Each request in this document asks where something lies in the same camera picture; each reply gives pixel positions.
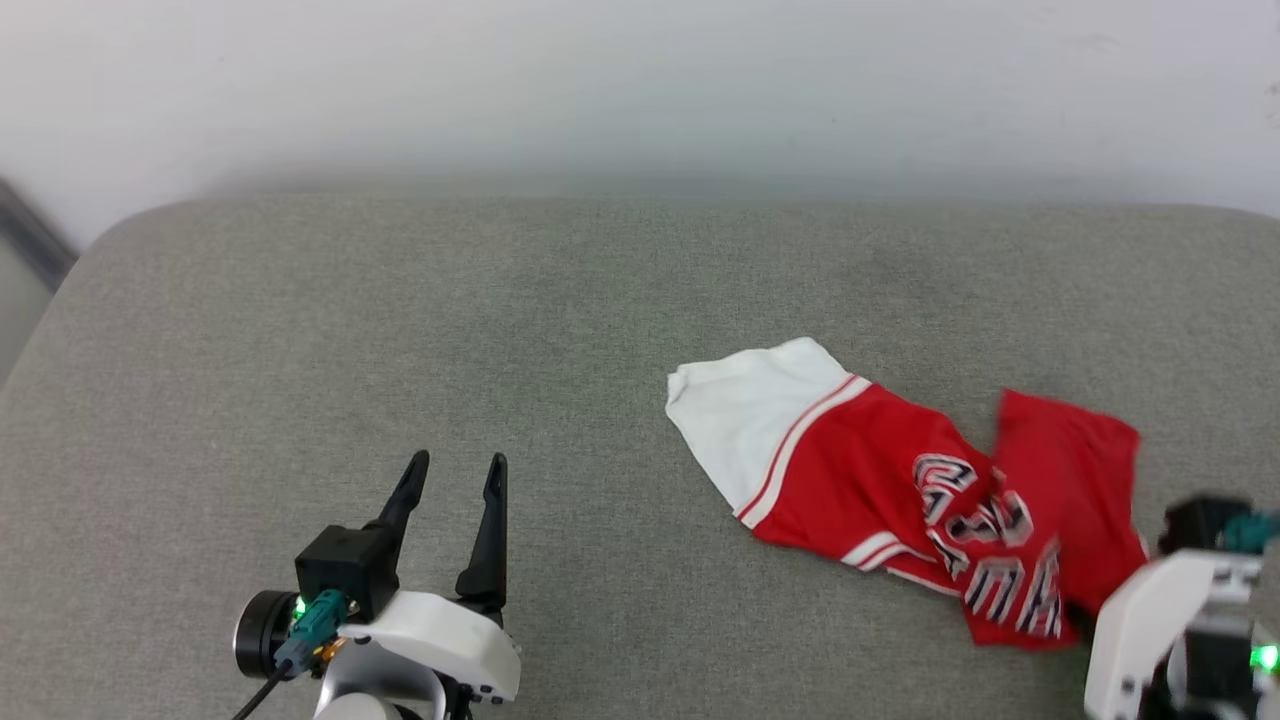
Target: red fabric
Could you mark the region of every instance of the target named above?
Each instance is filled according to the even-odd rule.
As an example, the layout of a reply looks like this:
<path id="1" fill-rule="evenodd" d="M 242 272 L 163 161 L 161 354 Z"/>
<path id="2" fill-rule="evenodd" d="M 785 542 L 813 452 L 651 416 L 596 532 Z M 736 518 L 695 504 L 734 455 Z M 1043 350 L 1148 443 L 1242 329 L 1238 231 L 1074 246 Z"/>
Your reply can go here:
<path id="1" fill-rule="evenodd" d="M 1065 602 L 1096 614 L 1146 561 L 1137 447 L 1119 420 L 1006 392 L 993 465 L 945 415 L 872 386 L 804 432 L 753 532 L 957 594 L 979 644 L 1057 647 L 1076 638 Z"/>
<path id="2" fill-rule="evenodd" d="M 1097 615 L 1147 561 L 1132 524 L 1138 432 L 1056 400 L 1005 391 L 996 462 L 1025 487 L 1061 542 L 1064 600 Z"/>

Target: cloth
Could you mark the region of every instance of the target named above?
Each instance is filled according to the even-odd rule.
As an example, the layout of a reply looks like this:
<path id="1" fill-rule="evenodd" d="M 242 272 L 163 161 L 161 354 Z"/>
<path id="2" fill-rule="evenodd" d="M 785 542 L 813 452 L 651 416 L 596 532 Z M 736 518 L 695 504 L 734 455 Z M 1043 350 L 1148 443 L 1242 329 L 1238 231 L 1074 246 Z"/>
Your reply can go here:
<path id="1" fill-rule="evenodd" d="M 797 338 L 681 365 L 667 415 L 755 537 L 957 596 L 979 644 L 1071 643 L 1064 603 L 1097 612 L 1146 561 L 1137 433 L 1066 404 L 1006 392 L 992 462 Z"/>

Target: gray couch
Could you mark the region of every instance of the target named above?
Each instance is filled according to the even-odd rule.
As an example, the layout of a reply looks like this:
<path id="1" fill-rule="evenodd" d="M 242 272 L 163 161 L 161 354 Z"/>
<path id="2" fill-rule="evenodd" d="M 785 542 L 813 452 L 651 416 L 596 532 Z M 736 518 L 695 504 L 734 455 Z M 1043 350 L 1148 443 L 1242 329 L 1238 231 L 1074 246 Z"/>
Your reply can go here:
<path id="1" fill-rule="evenodd" d="M 756 542 L 663 415 L 682 361 L 809 334 L 989 447 L 1002 386 L 1144 436 L 1135 525 L 1280 505 L 1280 224 L 1178 206 L 264 197 L 74 269 L 0 395 L 4 717 L 228 717 L 232 626 L 433 452 L 401 559 L 447 592 L 494 451 L 525 717 L 1079 717 L 1087 652 Z M 1280 620 L 1268 570 L 1256 610 Z M 261 717 L 310 717 L 317 685 Z"/>

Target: white trim stripe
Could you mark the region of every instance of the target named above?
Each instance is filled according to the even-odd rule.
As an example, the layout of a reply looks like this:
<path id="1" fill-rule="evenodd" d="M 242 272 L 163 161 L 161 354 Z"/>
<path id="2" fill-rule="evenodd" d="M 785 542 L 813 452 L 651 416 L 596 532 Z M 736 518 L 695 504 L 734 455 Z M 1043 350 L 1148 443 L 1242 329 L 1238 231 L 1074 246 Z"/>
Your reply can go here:
<path id="1" fill-rule="evenodd" d="M 840 392 L 810 407 L 804 415 L 800 416 L 799 420 L 796 420 L 796 424 L 782 441 L 782 447 L 778 448 L 777 461 L 773 464 L 773 473 L 764 480 L 764 496 L 762 496 L 755 506 L 751 507 L 750 512 L 742 516 L 744 525 L 754 530 L 755 527 L 760 524 L 760 520 L 769 516 L 774 503 L 778 502 L 778 496 L 782 493 L 782 479 L 787 474 L 787 465 L 791 464 L 791 454 L 795 452 L 796 443 L 799 443 L 800 438 L 804 437 L 809 425 L 812 425 L 818 418 L 822 418 L 832 407 L 849 402 L 869 387 L 872 387 L 870 380 L 867 378 L 858 378 Z"/>
<path id="2" fill-rule="evenodd" d="M 896 542 L 886 547 L 884 550 L 877 552 L 876 555 L 870 556 L 869 559 L 867 559 L 865 562 L 863 562 L 858 568 L 861 570 L 874 570 L 879 568 L 881 564 L 888 560 L 890 557 L 893 557 L 895 555 L 901 555 L 902 552 L 906 552 L 906 546 L 900 542 Z"/>
<path id="3" fill-rule="evenodd" d="M 897 536 L 895 536 L 888 530 L 876 533 L 874 536 L 858 543 L 858 547 L 850 550 L 847 555 L 840 559 L 840 561 L 844 562 L 845 565 L 861 568 L 864 560 L 877 553 L 878 551 L 883 550 L 886 546 L 893 544 L 896 542 L 897 542 Z"/>
<path id="4" fill-rule="evenodd" d="M 940 592 L 942 594 L 951 596 L 951 597 L 960 597 L 960 592 L 956 591 L 956 589 L 954 589 L 954 588 L 943 587 L 943 585 L 940 585 L 937 583 L 931 583 L 929 580 L 925 580 L 924 578 L 913 575 L 910 573 L 904 573 L 902 570 L 896 570 L 893 568 L 884 568 L 884 571 L 887 571 L 887 573 L 890 573 L 892 575 L 897 575 L 899 578 L 902 578 L 904 580 L 911 580 L 913 583 L 915 583 L 918 585 L 924 585 L 924 587 L 929 588 L 931 591 Z"/>
<path id="5" fill-rule="evenodd" d="M 937 557 L 932 557 L 929 555 L 924 555 L 923 552 L 920 552 L 919 550 L 913 548 L 909 544 L 904 544 L 902 550 L 905 550 L 906 552 L 910 552 L 911 555 L 919 557 L 920 560 L 924 560 L 925 562 L 937 562 L 938 561 Z"/>

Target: white wall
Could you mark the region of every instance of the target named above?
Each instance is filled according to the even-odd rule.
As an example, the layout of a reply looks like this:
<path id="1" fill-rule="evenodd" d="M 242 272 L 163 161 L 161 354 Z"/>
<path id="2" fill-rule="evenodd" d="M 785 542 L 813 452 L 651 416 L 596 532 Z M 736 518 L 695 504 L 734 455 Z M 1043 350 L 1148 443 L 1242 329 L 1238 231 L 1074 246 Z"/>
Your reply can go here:
<path id="1" fill-rule="evenodd" d="M 4 0 L 0 174 L 83 249 L 210 192 L 1280 214 L 1274 0 Z"/>

